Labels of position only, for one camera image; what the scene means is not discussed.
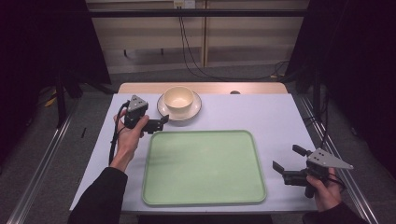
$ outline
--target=white tablecloth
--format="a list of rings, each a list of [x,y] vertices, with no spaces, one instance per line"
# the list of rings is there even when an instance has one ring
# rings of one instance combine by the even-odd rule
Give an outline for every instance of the white tablecloth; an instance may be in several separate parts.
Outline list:
[[[138,94],[148,102],[151,119],[161,116],[157,110],[160,94]],[[113,116],[132,94],[115,94],[108,109],[96,146],[81,180],[71,210],[83,191],[107,167],[110,141],[114,132]],[[174,213],[279,213],[316,210],[314,200],[304,196],[303,187],[285,186],[282,176],[273,170],[277,161],[286,170],[305,168],[306,158],[291,150],[299,145],[311,151],[315,147],[290,94],[200,94],[203,107],[192,120],[169,122],[164,131],[247,130],[254,136],[262,164],[267,196],[262,203],[249,205],[200,205],[150,207],[142,200],[142,185],[150,134],[140,140],[134,159],[127,168],[129,176],[122,211],[151,214]]]

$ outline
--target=white bowl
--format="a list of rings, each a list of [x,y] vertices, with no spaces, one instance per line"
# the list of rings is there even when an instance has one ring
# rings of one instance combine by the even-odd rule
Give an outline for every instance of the white bowl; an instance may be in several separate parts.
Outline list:
[[[194,95],[192,90],[183,86],[172,87],[163,94],[163,100],[173,113],[186,113],[189,111]]]

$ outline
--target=black sleeve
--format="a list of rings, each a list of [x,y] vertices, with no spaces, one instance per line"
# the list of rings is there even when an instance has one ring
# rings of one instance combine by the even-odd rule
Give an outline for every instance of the black sleeve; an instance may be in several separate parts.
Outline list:
[[[68,223],[119,223],[128,176],[107,167],[84,191]]]
[[[324,212],[307,213],[303,216],[303,221],[306,224],[368,224],[368,222],[358,217],[345,203],[340,203]]]

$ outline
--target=wire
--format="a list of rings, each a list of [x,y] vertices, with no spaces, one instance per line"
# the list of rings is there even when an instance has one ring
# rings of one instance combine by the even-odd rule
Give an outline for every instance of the wire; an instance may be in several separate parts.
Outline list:
[[[327,110],[327,103],[328,103],[328,96],[325,95],[325,96],[323,97],[323,105],[322,105],[322,107],[321,107],[321,109],[320,109],[320,114],[319,114],[320,116],[321,116],[323,113],[326,112],[326,110]],[[315,119],[317,119],[317,116],[311,116],[311,117],[303,118],[303,121],[307,121],[307,120],[309,120],[309,119],[315,120]]]
[[[344,191],[345,189],[347,189],[346,184],[344,183],[344,181],[340,177],[338,177],[337,175],[334,175],[334,174],[329,174],[329,175],[332,175],[332,176],[334,176],[337,179],[334,180],[334,179],[331,179],[331,178],[327,178],[326,180],[331,181],[331,182],[341,186],[341,192]]]
[[[329,105],[329,93],[326,92],[325,95],[325,100],[323,102],[323,106],[322,106],[322,111],[325,111],[325,124],[324,124],[324,133],[323,133],[323,137],[320,143],[320,148],[323,148],[324,143],[326,142],[327,136],[329,135],[328,133],[328,129],[329,129],[329,109],[328,109],[328,105]]]
[[[190,44],[189,44],[189,40],[187,38],[186,35],[186,29],[184,26],[184,21],[182,17],[179,17],[179,23],[180,23],[180,32],[181,32],[181,41],[182,41],[182,45],[183,45],[183,58],[184,58],[184,63],[186,64],[187,69],[190,71],[190,73],[192,73],[194,76],[196,77],[202,77],[198,74],[195,74],[191,71],[191,69],[189,68],[188,64],[187,64],[187,60],[186,60],[186,53],[185,53],[185,45],[184,45],[184,40],[186,40],[186,45],[187,48],[189,50],[190,56],[192,58],[192,62],[194,63],[195,67],[198,69],[198,71],[200,71],[205,77],[212,77],[214,79],[220,80],[220,81],[229,81],[230,80],[261,80],[261,79],[265,79],[267,77],[271,77],[271,76],[279,76],[279,69],[282,68],[282,66],[285,63],[288,63],[289,61],[284,61],[284,62],[279,62],[277,64],[275,64],[275,68],[274,68],[274,73],[268,76],[264,76],[264,77],[215,77],[212,75],[209,75],[208,73],[204,72],[195,62],[194,57],[192,56],[191,53],[191,48],[190,48]]]
[[[113,162],[113,159],[114,159],[114,152],[115,152],[115,150],[116,150],[116,143],[117,143],[117,140],[119,139],[119,134],[120,134],[120,132],[125,128],[125,127],[123,127],[123,128],[118,132],[118,129],[119,129],[119,121],[120,121],[120,114],[121,114],[122,109],[123,109],[124,107],[128,107],[129,102],[130,102],[130,101],[127,101],[125,104],[123,104],[123,105],[120,107],[119,113],[117,113],[116,124],[115,124],[115,127],[114,127],[114,133],[113,133],[113,139],[111,140],[110,153],[109,153],[109,155],[108,155],[108,165],[110,165],[111,162]]]

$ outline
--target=saucer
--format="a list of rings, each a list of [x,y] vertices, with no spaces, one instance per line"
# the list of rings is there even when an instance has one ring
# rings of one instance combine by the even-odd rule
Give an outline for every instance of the saucer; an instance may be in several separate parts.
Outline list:
[[[183,113],[183,114],[173,114],[171,111],[169,111],[168,107],[165,104],[165,101],[163,100],[163,95],[158,99],[157,103],[157,108],[158,112],[160,112],[161,115],[166,116],[169,115],[170,120],[175,120],[175,121],[182,121],[182,120],[187,120],[187,119],[192,119],[195,117],[195,115],[198,114],[198,112],[201,110],[202,107],[202,101],[201,98],[195,91],[193,93],[193,100],[192,100],[192,105],[191,108],[188,112]]]

